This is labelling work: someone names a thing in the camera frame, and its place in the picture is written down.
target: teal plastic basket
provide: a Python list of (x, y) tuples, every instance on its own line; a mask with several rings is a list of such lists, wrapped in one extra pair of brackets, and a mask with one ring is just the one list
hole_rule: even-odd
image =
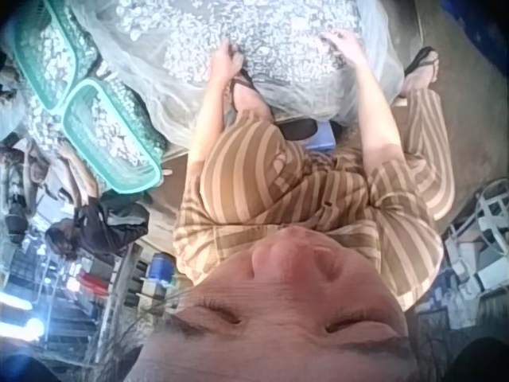
[[(103, 108), (117, 119), (126, 136), (133, 139), (143, 161), (134, 165), (112, 157), (106, 147), (98, 144), (92, 116), (96, 97), (104, 102)], [(92, 78), (81, 81), (68, 97), (63, 126), (69, 141), (82, 158), (116, 192), (137, 193), (160, 184), (165, 140), (152, 127), (134, 94), (119, 81), (114, 84)]]
[[(45, 79), (44, 39), (49, 25), (58, 30), (71, 61), (67, 80)], [(80, 28), (64, 0), (32, 0), (19, 11), (14, 23), (14, 56), (28, 83), (46, 110), (57, 112), (71, 91), (97, 60), (97, 48)]]

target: white item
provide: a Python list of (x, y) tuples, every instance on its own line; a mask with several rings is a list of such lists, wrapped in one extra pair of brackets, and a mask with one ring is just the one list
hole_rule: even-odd
[(507, 285), (509, 284), (509, 259), (505, 256), (500, 257), (499, 260), (480, 270), (477, 274), (486, 290)]

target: woman's leg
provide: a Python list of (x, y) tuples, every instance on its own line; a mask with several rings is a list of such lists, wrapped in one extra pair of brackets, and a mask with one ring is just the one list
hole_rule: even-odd
[(237, 118), (204, 163), (200, 196), (217, 224), (249, 224), (300, 181), (303, 149), (283, 138), (255, 90), (236, 84), (232, 97)]
[(428, 89), (437, 79), (437, 53), (431, 52), (424, 61), (435, 61), (435, 65), (416, 69), (403, 85), (402, 95), (408, 99), (410, 115), (402, 144), (418, 190), (438, 220), (451, 209), (455, 187), (440, 97)]

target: dark hair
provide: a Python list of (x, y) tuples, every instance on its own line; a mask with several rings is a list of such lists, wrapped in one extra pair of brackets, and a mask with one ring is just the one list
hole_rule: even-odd
[(64, 257), (67, 261), (74, 261), (78, 258), (75, 241), (69, 240), (60, 228), (53, 225), (49, 227), (45, 233), (45, 240), (55, 254)]

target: woman's hand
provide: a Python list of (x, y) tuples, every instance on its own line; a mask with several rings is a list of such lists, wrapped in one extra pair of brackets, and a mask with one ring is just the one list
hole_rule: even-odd
[(333, 29), (322, 33), (321, 36), (337, 49), (340, 56), (353, 68), (368, 66), (366, 55), (353, 32)]
[(244, 56), (230, 45), (228, 39), (223, 40), (221, 46), (212, 54), (210, 59), (209, 83), (226, 87), (233, 77), (239, 73), (244, 62)]
[(74, 148), (71, 146), (71, 144), (65, 139), (59, 141), (58, 150), (59, 150), (60, 156), (64, 159), (69, 159), (71, 156), (73, 156), (76, 153), (74, 151)]

